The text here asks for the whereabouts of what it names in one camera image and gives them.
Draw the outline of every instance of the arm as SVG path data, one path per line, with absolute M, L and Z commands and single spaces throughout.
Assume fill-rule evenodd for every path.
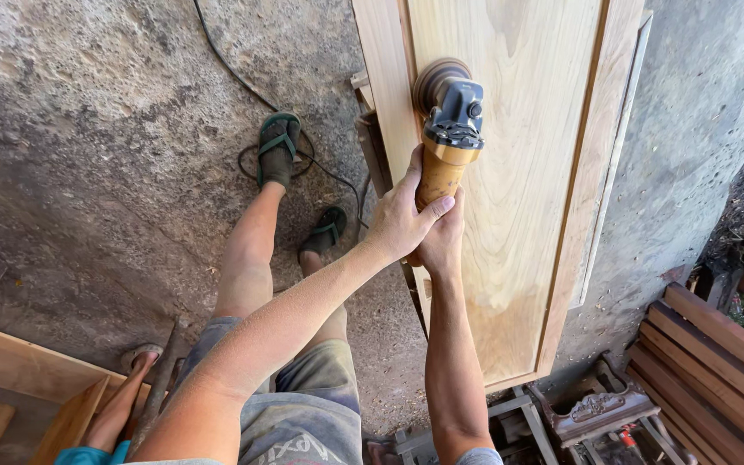
M 494 447 L 461 281 L 463 210 L 464 190 L 459 188 L 456 206 L 435 223 L 411 257 L 432 279 L 426 383 L 432 440 L 441 465 L 452 465 L 472 448 Z
M 294 358 L 352 292 L 415 249 L 454 204 L 450 197 L 440 198 L 418 213 L 421 153 L 419 146 L 407 174 L 378 203 L 361 244 L 249 315 L 212 349 L 175 394 L 135 461 L 237 463 L 240 413 L 254 390 Z

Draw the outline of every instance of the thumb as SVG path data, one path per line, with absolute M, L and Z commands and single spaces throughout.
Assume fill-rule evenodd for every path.
M 432 226 L 433 223 L 438 221 L 440 217 L 444 216 L 444 214 L 450 211 L 455 205 L 456 200 L 449 195 L 445 195 L 433 200 L 423 209 L 423 211 L 421 211 L 418 217 Z

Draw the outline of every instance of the shorts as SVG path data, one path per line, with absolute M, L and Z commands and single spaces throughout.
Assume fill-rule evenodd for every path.
M 243 318 L 222 316 L 212 318 L 191 348 L 174 383 L 177 391 L 185 378 L 212 350 L 223 336 L 234 329 Z M 331 400 L 354 410 L 360 415 L 360 398 L 355 366 L 349 344 L 340 339 L 329 339 L 309 349 L 281 369 L 275 379 L 274 392 L 295 392 Z M 254 396 L 270 396 L 270 382 L 266 379 Z

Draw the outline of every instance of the concrete floor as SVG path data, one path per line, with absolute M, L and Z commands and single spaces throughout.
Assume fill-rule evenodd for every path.
M 360 185 L 350 1 L 202 4 L 232 65 Z M 621 354 L 646 304 L 685 278 L 744 162 L 744 0 L 646 6 L 656 16 L 587 304 L 542 381 L 554 395 L 605 348 Z M 236 154 L 267 113 L 216 61 L 190 2 L 0 0 L 0 330 L 112 370 L 130 347 L 163 343 L 176 313 L 196 335 L 256 193 Z M 300 278 L 294 250 L 320 209 L 353 202 L 318 170 L 295 181 L 276 289 Z M 365 431 L 427 425 L 426 343 L 398 267 L 346 307 Z

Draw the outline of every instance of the black cable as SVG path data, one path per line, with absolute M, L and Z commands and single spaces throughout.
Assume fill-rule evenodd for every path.
M 255 97 L 257 97 L 257 99 L 260 100 L 263 103 L 263 105 L 265 105 L 266 107 L 269 107 L 270 109 L 272 109 L 272 110 L 274 110 L 276 112 L 280 111 L 279 108 L 275 107 L 272 102 L 270 102 L 269 100 L 267 100 L 265 97 L 263 97 L 263 95 L 261 95 L 259 92 L 257 92 L 256 90 L 254 90 L 254 88 L 252 88 L 246 81 L 244 81 L 240 77 L 240 75 L 238 75 L 237 72 L 228 64 L 228 62 L 226 62 L 226 59 L 224 59 L 222 57 L 222 54 L 220 53 L 220 50 L 218 50 L 217 49 L 217 46 L 214 45 L 214 41 L 212 40 L 211 34 L 208 33 L 208 26 L 206 25 L 206 18 L 202 16 L 202 10 L 200 9 L 200 3 L 199 3 L 198 0 L 194 0 L 194 7 L 197 8 L 197 16 L 199 16 L 199 18 L 200 18 L 200 25 L 202 25 L 202 32 L 204 32 L 205 35 L 206 35 L 206 41 L 212 47 L 212 50 L 214 51 L 214 55 L 217 56 L 217 59 L 219 59 L 220 62 L 223 64 L 223 66 L 225 66 L 226 69 L 228 69 L 229 74 L 231 74 L 234 77 L 234 79 L 237 79 L 237 81 L 240 82 L 240 84 L 242 84 L 242 86 L 245 87 L 249 92 L 253 93 L 253 95 Z M 355 186 L 352 185 L 352 183 L 350 183 L 349 181 L 343 179 L 341 176 L 338 176 L 337 174 L 332 173 L 331 171 L 329 171 L 326 168 L 324 168 L 322 164 L 318 163 L 317 160 L 315 160 L 315 155 L 316 155 L 316 153 L 315 153 L 315 144 L 312 142 L 312 139 L 309 137 L 309 135 L 306 133 L 306 131 L 304 131 L 302 128 L 300 129 L 300 133 L 306 139 L 306 142 L 309 144 L 309 147 L 312 148 L 312 154 L 309 155 L 309 154 L 304 153 L 304 152 L 301 152 L 299 150 L 297 151 L 298 154 L 303 155 L 303 156 L 305 156 L 306 158 L 309 159 L 309 164 L 306 166 L 306 168 L 303 168 L 299 173 L 293 174 L 292 175 L 292 178 L 297 178 L 298 176 L 303 175 L 304 173 L 306 173 L 307 171 L 309 171 L 309 168 L 312 167 L 312 163 L 316 164 L 317 167 L 320 168 L 321 170 L 323 170 L 323 172 L 325 174 L 328 174 L 330 177 L 332 177 L 336 181 L 338 181 L 338 182 L 340 182 L 342 184 L 345 184 L 345 185 L 349 186 L 349 189 L 352 189 L 352 192 L 355 194 L 355 200 L 356 200 L 357 205 L 358 205 L 358 216 L 357 216 L 358 222 L 360 222 L 360 224 L 363 225 L 363 227 L 366 227 L 367 229 L 369 229 L 369 226 L 366 223 L 364 223 L 364 220 L 361 217 L 361 215 L 363 214 L 363 208 L 364 208 L 364 206 L 361 203 L 360 195 L 358 195 L 358 190 L 355 189 Z M 256 148 L 257 148 L 257 145 L 247 146 L 245 149 L 241 150 L 240 153 L 237 155 L 237 166 L 240 168 L 240 171 L 246 177 L 248 177 L 250 179 L 253 179 L 253 180 L 257 180 L 257 177 L 254 176 L 253 174 L 247 172 L 245 170 L 245 168 L 243 168 L 242 157 L 243 157 L 243 154 L 245 154 L 249 150 L 253 150 L 253 149 L 256 149 Z

